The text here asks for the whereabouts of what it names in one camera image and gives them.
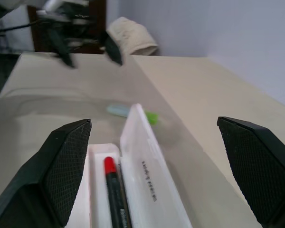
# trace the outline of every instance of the table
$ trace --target table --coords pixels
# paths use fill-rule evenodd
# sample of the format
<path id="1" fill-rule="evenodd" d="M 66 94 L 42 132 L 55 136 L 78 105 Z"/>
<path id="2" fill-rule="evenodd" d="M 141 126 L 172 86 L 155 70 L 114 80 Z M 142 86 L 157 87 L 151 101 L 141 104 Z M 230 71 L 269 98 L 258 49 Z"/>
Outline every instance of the table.
<path id="1" fill-rule="evenodd" d="M 175 59 L 173 64 L 173 59 L 167 61 L 164 57 L 127 57 L 125 65 L 118 67 L 102 55 L 77 54 L 75 57 L 79 68 L 71 70 L 57 60 L 23 54 L 9 77 L 0 94 L 0 194 L 52 130 L 90 118 L 93 124 L 90 144 L 118 145 L 125 119 L 110 115 L 106 107 L 114 103 L 141 103 L 146 110 L 159 114 L 159 123 L 153 130 L 192 226 L 261 227 L 230 184 L 232 181 L 222 172 L 220 166 L 226 161 L 213 162 L 209 153 L 212 148 L 205 146 L 211 139 L 201 140 L 205 131 L 195 134 L 200 128 L 192 131 L 195 126 L 201 126 L 196 122 L 201 121 L 202 112 L 189 115 L 192 107 L 188 104 L 192 101 L 195 105 L 197 99 L 181 93 L 189 90 L 190 85 L 184 87 L 186 81 L 181 82 L 182 78 L 185 80 L 183 74 L 192 74 L 188 71 L 189 65 L 205 64 L 195 69 L 192 76 L 197 79 L 206 75 L 203 70 L 215 64 L 198 58 Z M 182 62 L 187 70 L 174 69 L 181 67 Z M 235 85 L 242 86 L 235 75 L 228 77 L 234 78 Z M 196 91 L 205 97 L 201 103 L 204 111 L 209 105 L 204 92 L 210 90 Z M 215 134 L 208 135 L 211 136 L 218 139 Z"/>

